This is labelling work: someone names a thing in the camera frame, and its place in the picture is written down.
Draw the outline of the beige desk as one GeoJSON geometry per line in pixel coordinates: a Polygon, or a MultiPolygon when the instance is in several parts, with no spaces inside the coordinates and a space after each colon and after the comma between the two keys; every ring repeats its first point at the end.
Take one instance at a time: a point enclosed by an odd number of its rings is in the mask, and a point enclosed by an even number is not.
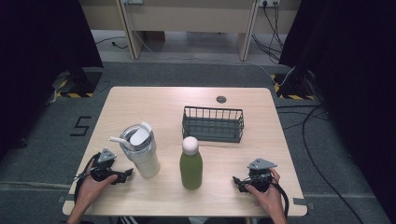
{"type": "Polygon", "coordinates": [[[121,30],[132,59],[140,56],[146,31],[229,33],[236,37],[239,59],[248,58],[250,37],[277,30],[286,35],[303,0],[281,0],[279,7],[259,8],[260,0],[78,0],[93,30],[121,30]]]}

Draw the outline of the stand base with striped tape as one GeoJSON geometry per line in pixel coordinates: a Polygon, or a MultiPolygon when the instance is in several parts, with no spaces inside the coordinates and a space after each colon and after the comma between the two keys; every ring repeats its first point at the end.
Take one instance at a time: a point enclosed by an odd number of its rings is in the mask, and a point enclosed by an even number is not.
{"type": "Polygon", "coordinates": [[[62,72],[54,82],[54,96],[67,98],[91,98],[103,74],[102,68],[82,68],[78,74],[62,72]]]}
{"type": "Polygon", "coordinates": [[[315,96],[306,76],[307,73],[295,72],[294,67],[287,73],[272,74],[276,96],[281,99],[314,100],[315,96]]]}

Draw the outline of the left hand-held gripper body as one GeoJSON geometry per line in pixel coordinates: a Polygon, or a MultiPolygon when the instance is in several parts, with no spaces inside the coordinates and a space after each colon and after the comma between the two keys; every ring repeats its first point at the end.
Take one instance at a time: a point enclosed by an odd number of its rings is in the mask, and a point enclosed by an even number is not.
{"type": "Polygon", "coordinates": [[[121,173],[115,172],[111,169],[117,156],[108,148],[104,148],[93,156],[93,165],[91,169],[91,176],[95,181],[101,182],[112,175],[116,175],[116,182],[121,181],[121,173]]]}

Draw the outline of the green bottle with white cap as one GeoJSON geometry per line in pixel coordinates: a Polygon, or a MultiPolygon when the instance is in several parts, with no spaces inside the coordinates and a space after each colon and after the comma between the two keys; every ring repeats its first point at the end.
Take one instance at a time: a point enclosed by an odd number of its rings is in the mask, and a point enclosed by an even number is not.
{"type": "Polygon", "coordinates": [[[185,189],[195,190],[202,185],[203,159],[199,151],[199,142],[193,136],[186,137],[182,142],[179,170],[185,189]]]}

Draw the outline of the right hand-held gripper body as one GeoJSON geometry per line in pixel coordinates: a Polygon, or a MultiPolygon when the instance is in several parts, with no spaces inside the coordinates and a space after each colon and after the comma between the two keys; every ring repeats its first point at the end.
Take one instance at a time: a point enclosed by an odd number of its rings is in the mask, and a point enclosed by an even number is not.
{"type": "Polygon", "coordinates": [[[275,167],[276,164],[271,161],[262,158],[255,159],[247,166],[249,169],[248,176],[250,177],[249,185],[260,192],[267,191],[273,179],[270,168],[275,167]]]}

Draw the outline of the black curtain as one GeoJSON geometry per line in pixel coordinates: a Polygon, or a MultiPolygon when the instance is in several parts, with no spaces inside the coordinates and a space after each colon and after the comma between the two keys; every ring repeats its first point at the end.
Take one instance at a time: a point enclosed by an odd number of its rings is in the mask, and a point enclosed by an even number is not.
{"type": "Polygon", "coordinates": [[[0,160],[27,133],[58,75],[102,65],[79,0],[0,0],[0,160]]]}
{"type": "Polygon", "coordinates": [[[280,61],[314,73],[349,153],[396,224],[396,0],[301,0],[280,61]]]}

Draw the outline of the dark wire basket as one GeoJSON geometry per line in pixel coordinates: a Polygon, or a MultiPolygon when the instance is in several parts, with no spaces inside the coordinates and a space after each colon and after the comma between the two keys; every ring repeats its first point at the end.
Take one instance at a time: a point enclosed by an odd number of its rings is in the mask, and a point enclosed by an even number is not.
{"type": "Polygon", "coordinates": [[[239,143],[244,130],[242,109],[185,106],[182,134],[199,141],[239,143]]]}

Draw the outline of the person's left hand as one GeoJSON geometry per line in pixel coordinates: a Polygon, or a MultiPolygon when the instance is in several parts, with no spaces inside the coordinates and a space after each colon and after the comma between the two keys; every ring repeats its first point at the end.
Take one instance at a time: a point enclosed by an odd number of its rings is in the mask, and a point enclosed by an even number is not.
{"type": "Polygon", "coordinates": [[[96,181],[90,175],[86,175],[79,188],[75,206],[88,208],[101,192],[117,178],[117,175],[111,175],[105,180],[96,181]]]}

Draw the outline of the white tumbler with straw lid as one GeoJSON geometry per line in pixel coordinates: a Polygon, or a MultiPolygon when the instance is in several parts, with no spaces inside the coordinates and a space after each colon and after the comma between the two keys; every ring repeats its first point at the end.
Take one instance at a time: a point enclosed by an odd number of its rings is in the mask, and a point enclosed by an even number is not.
{"type": "Polygon", "coordinates": [[[119,137],[110,136],[109,141],[120,145],[144,178],[152,178],[159,173],[160,163],[154,133],[145,121],[128,127],[119,137]]]}

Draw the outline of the person's right hand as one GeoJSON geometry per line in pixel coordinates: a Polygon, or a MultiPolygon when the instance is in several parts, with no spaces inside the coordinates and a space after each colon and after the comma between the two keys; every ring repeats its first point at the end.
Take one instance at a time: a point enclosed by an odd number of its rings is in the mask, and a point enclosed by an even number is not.
{"type": "Polygon", "coordinates": [[[260,192],[251,185],[246,185],[246,189],[256,197],[257,206],[260,206],[272,219],[280,219],[284,217],[281,194],[276,188],[280,175],[275,168],[270,168],[270,172],[273,179],[267,191],[260,192]]]}

